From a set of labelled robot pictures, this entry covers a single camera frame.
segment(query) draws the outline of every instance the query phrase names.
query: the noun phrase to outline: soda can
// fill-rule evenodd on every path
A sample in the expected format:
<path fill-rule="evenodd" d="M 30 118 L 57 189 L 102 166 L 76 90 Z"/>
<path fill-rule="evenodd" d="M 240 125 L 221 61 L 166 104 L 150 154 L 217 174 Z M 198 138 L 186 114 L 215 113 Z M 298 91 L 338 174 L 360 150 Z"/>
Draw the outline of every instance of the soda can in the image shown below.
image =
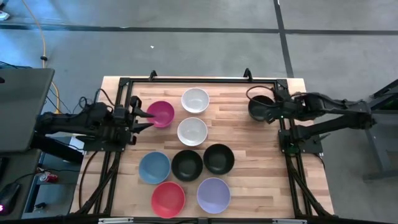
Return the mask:
<path fill-rule="evenodd" d="M 40 181 L 42 182 L 47 182 L 47 183 L 56 183 L 58 182 L 58 175 L 57 174 L 52 174 L 50 172 L 44 172 L 40 176 Z"/>

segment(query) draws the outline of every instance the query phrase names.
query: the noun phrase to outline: bowl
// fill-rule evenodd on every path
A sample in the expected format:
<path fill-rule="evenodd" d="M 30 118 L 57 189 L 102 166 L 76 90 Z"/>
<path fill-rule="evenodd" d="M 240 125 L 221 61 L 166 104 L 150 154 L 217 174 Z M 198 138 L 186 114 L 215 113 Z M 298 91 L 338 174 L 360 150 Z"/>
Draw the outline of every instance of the bowl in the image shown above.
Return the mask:
<path fill-rule="evenodd" d="M 147 113 L 153 114 L 155 117 L 148 118 L 156 128 L 165 128 L 169 126 L 174 119 L 174 108 L 166 101 L 156 101 L 148 107 Z"/>
<path fill-rule="evenodd" d="M 199 185 L 197 200 L 205 212 L 218 214 L 228 207 L 231 201 L 231 192 L 223 180 L 211 177 Z"/>
<path fill-rule="evenodd" d="M 182 95 L 182 107 L 188 112 L 198 114 L 206 110 L 209 106 L 209 95 L 200 88 L 191 88 Z"/>
<path fill-rule="evenodd" d="M 223 144 L 214 144 L 208 147 L 203 155 L 206 168 L 213 174 L 223 175 L 228 173 L 235 163 L 232 150 Z"/>
<path fill-rule="evenodd" d="M 193 181 L 203 170 L 203 162 L 198 153 L 192 150 L 182 150 L 172 161 L 172 172 L 181 181 Z"/>
<path fill-rule="evenodd" d="M 199 118 L 187 118 L 179 124 L 177 136 L 187 146 L 198 146 L 207 137 L 207 126 Z"/>
<path fill-rule="evenodd" d="M 178 184 L 164 182 L 155 188 L 150 204 L 156 215 L 162 218 L 173 218 L 184 207 L 185 194 Z"/>
<path fill-rule="evenodd" d="M 268 96 L 264 96 L 264 95 L 258 95 L 253 97 L 254 100 L 260 102 L 260 103 L 264 103 L 266 105 L 273 105 L 274 101 L 269 98 Z M 266 120 L 266 112 L 268 110 L 268 107 L 257 103 L 255 101 L 250 101 L 249 102 L 249 106 L 248 106 L 248 110 L 249 110 L 249 114 L 250 117 L 252 117 L 253 119 L 255 119 L 256 121 L 265 121 Z"/>
<path fill-rule="evenodd" d="M 139 177 L 148 184 L 159 184 L 170 174 L 170 160 L 161 152 L 146 154 L 139 163 Z"/>

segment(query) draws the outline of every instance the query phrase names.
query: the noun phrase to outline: concrete floor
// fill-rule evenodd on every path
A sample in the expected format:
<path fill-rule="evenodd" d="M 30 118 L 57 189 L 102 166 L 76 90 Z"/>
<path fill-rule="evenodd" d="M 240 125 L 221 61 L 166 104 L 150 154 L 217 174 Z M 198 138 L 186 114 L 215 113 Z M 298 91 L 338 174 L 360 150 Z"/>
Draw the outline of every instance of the concrete floor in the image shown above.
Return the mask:
<path fill-rule="evenodd" d="M 279 0 L 287 29 L 397 30 L 398 1 Z M 43 24 L 134 27 L 277 28 L 272 0 L 105 0 L 27 3 Z M 31 23 L 20 1 L 4 9 L 8 24 Z M 279 34 L 45 31 L 48 66 L 72 109 L 93 97 L 105 75 L 286 77 Z M 398 76 L 398 36 L 287 35 L 294 75 L 307 91 L 357 100 Z M 37 30 L 0 30 L 0 60 L 40 67 Z M 45 110 L 53 110 L 51 104 Z M 333 207 L 346 218 L 397 222 L 398 178 L 364 183 L 376 163 L 362 131 L 323 141 Z"/>

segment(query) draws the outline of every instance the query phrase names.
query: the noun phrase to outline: butcher block tabletop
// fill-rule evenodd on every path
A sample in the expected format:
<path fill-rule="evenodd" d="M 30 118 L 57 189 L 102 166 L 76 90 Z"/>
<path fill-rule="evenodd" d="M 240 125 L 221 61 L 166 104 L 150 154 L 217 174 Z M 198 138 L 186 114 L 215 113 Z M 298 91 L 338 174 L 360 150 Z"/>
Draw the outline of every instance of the butcher block tabletop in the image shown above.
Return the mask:
<path fill-rule="evenodd" d="M 114 102 L 120 77 L 104 77 L 104 89 Z M 288 78 L 290 93 L 305 91 L 301 78 Z M 248 113 L 248 102 L 245 92 L 251 83 L 139 83 L 135 82 L 132 94 L 142 100 L 142 109 L 155 101 L 168 101 L 175 110 L 175 118 L 168 128 L 150 127 L 137 135 L 137 144 L 127 146 L 122 153 L 116 189 L 114 193 L 112 216 L 156 217 L 150 206 L 152 193 L 157 185 L 144 183 L 139 178 L 138 167 L 141 159 L 149 152 L 165 153 L 170 161 L 181 150 L 191 149 L 203 153 L 212 144 L 221 143 L 229 146 L 235 156 L 235 164 L 225 175 L 214 175 L 205 167 L 193 182 L 179 181 L 173 173 L 167 181 L 173 181 L 184 189 L 185 206 L 178 217 L 217 217 L 217 218 L 292 218 L 294 211 L 289 190 L 289 180 L 284 155 L 280 152 L 277 132 L 279 122 L 272 124 L 254 121 Z M 181 96 L 189 88 L 201 88 L 210 96 L 210 105 L 202 114 L 190 114 L 181 104 Z M 272 93 L 264 88 L 256 88 L 250 96 L 266 95 L 273 98 Z M 124 102 L 126 91 L 121 102 Z M 108 103 L 103 94 L 99 100 Z M 208 137 L 204 143 L 196 147 L 182 144 L 177 137 L 178 124 L 185 118 L 202 119 L 208 128 Z M 81 173 L 91 153 L 85 156 Z M 88 166 L 82 186 L 82 202 L 93 193 L 100 180 L 104 152 L 99 152 Z M 333 207 L 330 200 L 328 184 L 322 163 L 314 155 L 302 155 L 303 166 L 308 188 L 330 213 Z M 231 203 L 220 214 L 209 214 L 197 203 L 196 194 L 200 183 L 209 177 L 223 179 L 231 190 Z M 77 185 L 71 212 L 78 210 Z M 301 190 L 297 190 L 300 208 L 304 210 Z M 104 209 L 108 195 L 105 189 L 101 211 Z"/>

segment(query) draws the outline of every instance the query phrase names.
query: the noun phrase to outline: pink bowl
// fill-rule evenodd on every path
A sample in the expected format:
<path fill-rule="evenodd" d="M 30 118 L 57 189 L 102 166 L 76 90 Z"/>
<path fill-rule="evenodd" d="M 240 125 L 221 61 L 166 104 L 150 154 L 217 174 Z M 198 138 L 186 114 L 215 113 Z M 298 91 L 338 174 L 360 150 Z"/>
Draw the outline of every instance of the pink bowl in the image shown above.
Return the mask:
<path fill-rule="evenodd" d="M 148 107 L 147 113 L 153 114 L 154 118 L 148 118 L 156 128 L 165 128 L 174 119 L 174 108 L 166 101 L 156 101 Z"/>

